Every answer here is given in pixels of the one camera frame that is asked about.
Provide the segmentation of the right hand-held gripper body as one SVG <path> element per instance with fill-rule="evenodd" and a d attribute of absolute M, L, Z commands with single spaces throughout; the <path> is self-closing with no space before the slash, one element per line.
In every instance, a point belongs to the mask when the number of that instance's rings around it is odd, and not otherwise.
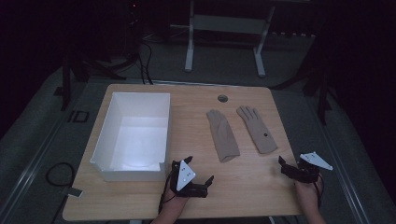
<path fill-rule="evenodd" d="M 332 171 L 333 167 L 322 159 L 317 152 L 310 152 L 300 155 L 297 162 L 297 169 L 292 179 L 302 183 L 314 183 L 318 181 L 320 168 Z"/>

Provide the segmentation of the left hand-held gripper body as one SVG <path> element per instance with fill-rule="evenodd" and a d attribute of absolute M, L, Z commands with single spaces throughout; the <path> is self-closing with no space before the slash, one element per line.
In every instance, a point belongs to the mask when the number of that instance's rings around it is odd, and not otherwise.
<path fill-rule="evenodd" d="M 177 197 L 205 198 L 208 194 L 208 183 L 194 184 L 192 180 L 196 173 L 184 161 L 173 161 L 170 174 L 170 190 Z"/>

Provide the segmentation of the beige glove with dark dot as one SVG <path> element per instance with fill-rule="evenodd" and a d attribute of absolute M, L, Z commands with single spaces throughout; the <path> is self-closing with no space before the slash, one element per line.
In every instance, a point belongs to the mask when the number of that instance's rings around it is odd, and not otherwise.
<path fill-rule="evenodd" d="M 240 106 L 236 109 L 236 112 L 245 122 L 248 133 L 261 154 L 270 153 L 277 149 L 276 141 L 256 108 Z"/>

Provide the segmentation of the plain beige glove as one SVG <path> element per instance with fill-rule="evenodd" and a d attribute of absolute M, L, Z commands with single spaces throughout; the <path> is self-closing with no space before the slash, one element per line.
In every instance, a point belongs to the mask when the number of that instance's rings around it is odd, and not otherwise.
<path fill-rule="evenodd" d="M 233 135 L 233 130 L 226 117 L 218 110 L 206 113 L 209 121 L 212 139 L 220 162 L 231 161 L 240 155 L 239 147 Z"/>

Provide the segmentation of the white storage box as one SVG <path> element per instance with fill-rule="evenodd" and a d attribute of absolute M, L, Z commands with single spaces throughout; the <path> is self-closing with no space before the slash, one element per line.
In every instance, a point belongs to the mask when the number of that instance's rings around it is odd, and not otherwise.
<path fill-rule="evenodd" d="M 164 181 L 171 95 L 114 92 L 90 164 L 105 181 Z"/>

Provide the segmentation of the person's left hand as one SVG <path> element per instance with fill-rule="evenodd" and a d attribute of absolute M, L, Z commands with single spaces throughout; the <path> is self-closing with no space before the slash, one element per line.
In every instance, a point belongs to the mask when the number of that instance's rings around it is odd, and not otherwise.
<path fill-rule="evenodd" d="M 188 200 L 189 198 L 176 196 L 172 190 L 168 189 L 163 197 L 163 209 L 183 210 Z"/>

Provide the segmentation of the person's right hand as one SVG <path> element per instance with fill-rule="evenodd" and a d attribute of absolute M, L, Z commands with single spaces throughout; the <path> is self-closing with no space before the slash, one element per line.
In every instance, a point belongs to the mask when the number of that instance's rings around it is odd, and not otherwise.
<path fill-rule="evenodd" d="M 321 195 L 323 192 L 322 178 L 320 177 L 317 182 L 303 183 L 297 180 L 294 181 L 296 188 L 297 199 L 299 205 L 304 210 L 306 207 L 320 207 Z"/>

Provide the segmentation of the dark metal stand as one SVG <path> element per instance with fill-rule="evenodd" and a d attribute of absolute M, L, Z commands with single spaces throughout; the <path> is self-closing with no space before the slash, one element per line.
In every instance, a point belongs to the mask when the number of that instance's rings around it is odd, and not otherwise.
<path fill-rule="evenodd" d="M 87 66 L 97 69 L 106 77 L 125 80 L 125 77 L 115 74 L 92 57 L 77 50 L 68 51 L 64 55 L 62 61 L 62 85 L 58 87 L 54 93 L 56 96 L 62 97 L 62 111 L 65 111 L 71 102 L 71 74 L 74 74 L 77 81 L 87 82 L 90 78 L 86 70 Z"/>
<path fill-rule="evenodd" d="M 325 44 L 326 41 L 317 35 L 296 75 L 270 87 L 271 90 L 283 90 L 303 79 L 307 79 L 303 86 L 303 94 L 304 96 L 314 96 L 318 93 L 317 115 L 323 125 L 326 124 L 326 111 L 331 109 L 327 101 L 327 95 L 329 93 L 328 78 L 331 69 L 332 51 L 327 49 Z"/>

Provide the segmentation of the black floor bracket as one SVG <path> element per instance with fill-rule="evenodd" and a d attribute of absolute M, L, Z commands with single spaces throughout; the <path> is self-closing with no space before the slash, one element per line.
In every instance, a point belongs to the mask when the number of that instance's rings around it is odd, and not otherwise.
<path fill-rule="evenodd" d="M 90 113 L 88 111 L 73 110 L 68 117 L 68 122 L 84 123 L 89 119 Z"/>

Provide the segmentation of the white metal table frame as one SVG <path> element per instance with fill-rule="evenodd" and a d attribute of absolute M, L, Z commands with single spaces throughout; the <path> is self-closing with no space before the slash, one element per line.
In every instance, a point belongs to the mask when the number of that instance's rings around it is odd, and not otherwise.
<path fill-rule="evenodd" d="M 236 18 L 225 16 L 214 16 L 195 13 L 195 1 L 189 0 L 189 25 L 188 31 L 188 45 L 186 52 L 186 59 L 184 65 L 185 72 L 191 72 L 194 58 L 194 31 L 212 31 L 223 33 L 237 33 L 247 35 L 258 35 L 260 37 L 259 43 L 252 49 L 256 69 L 259 77 L 265 77 L 266 72 L 262 59 L 262 49 L 266 37 L 269 34 L 269 28 L 272 18 L 275 14 L 276 7 L 269 6 L 266 17 L 264 19 L 251 18 Z"/>

